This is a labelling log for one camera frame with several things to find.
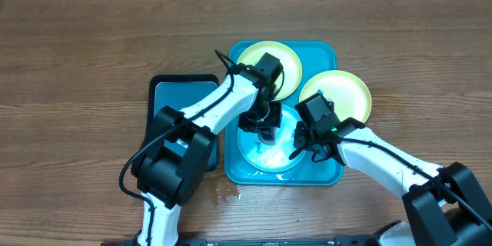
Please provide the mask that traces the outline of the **light blue rimmed plate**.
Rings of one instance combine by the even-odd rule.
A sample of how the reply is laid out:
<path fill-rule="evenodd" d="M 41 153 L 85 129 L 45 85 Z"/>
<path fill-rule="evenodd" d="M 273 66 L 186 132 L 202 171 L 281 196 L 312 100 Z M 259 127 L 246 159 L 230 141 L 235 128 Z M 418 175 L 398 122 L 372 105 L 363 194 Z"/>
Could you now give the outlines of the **light blue rimmed plate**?
<path fill-rule="evenodd" d="M 294 167 L 304 153 L 290 160 L 295 150 L 294 131 L 301 120 L 298 113 L 287 105 L 282 105 L 281 125 L 275 129 L 274 142 L 263 142 L 258 134 L 238 130 L 238 146 L 243 157 L 262 171 L 285 171 Z"/>

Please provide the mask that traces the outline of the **green rimmed plate top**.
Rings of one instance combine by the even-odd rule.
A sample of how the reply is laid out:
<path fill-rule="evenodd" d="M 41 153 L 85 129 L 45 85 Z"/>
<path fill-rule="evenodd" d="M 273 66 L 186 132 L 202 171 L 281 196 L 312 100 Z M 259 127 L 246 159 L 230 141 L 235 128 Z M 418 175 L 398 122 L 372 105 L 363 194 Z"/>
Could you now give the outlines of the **green rimmed plate top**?
<path fill-rule="evenodd" d="M 276 94 L 274 100 L 280 101 L 294 93 L 301 83 L 301 60 L 294 50 L 285 44 L 263 41 L 254 43 L 246 48 L 239 56 L 238 62 L 246 65 L 256 65 L 265 53 L 278 58 L 283 66 L 283 73 L 275 82 L 276 89 L 280 89 L 280 91 Z"/>

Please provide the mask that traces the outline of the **green rimmed plate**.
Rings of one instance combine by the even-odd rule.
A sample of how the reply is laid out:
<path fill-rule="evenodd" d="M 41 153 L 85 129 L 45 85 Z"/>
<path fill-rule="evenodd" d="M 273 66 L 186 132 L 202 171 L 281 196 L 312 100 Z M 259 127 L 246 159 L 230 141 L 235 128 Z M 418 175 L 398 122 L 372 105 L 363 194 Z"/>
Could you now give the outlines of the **green rimmed plate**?
<path fill-rule="evenodd" d="M 274 100 L 280 101 L 294 93 L 301 83 L 301 60 L 294 50 L 285 44 L 263 41 L 254 43 L 246 48 L 239 56 L 238 62 L 246 65 L 256 65 L 265 53 L 278 58 L 283 66 L 283 73 L 275 82 L 276 89 L 280 89 L 280 91 L 276 94 Z"/>
<path fill-rule="evenodd" d="M 301 90 L 299 101 L 321 93 L 334 103 L 340 121 L 354 118 L 365 123 L 371 113 L 371 93 L 356 75 L 342 70 L 323 71 L 307 81 Z"/>

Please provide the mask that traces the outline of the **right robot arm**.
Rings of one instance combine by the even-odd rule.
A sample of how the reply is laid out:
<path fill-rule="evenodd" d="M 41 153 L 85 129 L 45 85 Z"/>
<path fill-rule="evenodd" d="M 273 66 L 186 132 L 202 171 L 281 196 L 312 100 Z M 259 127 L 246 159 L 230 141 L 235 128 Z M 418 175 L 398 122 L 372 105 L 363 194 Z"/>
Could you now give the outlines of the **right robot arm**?
<path fill-rule="evenodd" d="M 371 177 L 403 202 L 406 221 L 373 234 L 374 245 L 489 245 L 491 203 L 473 172 L 459 162 L 442 167 L 379 138 L 364 123 L 339 120 L 334 103 L 316 93 L 296 105 L 296 158 L 334 159 Z"/>

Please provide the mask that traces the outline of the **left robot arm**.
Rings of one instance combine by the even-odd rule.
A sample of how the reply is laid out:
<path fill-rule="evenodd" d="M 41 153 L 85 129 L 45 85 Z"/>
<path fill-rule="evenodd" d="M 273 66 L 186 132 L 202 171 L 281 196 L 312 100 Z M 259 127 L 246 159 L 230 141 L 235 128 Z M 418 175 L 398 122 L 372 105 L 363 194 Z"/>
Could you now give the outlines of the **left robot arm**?
<path fill-rule="evenodd" d="M 144 202 L 142 228 L 134 245 L 175 245 L 178 219 L 208 170 L 218 134 L 235 118 L 239 128 L 272 144 L 281 124 L 283 78 L 279 58 L 263 54 L 254 65 L 216 55 L 227 69 L 224 82 L 197 103 L 176 110 L 168 105 L 153 117 L 141 148 L 123 167 L 137 179 L 135 197 Z"/>

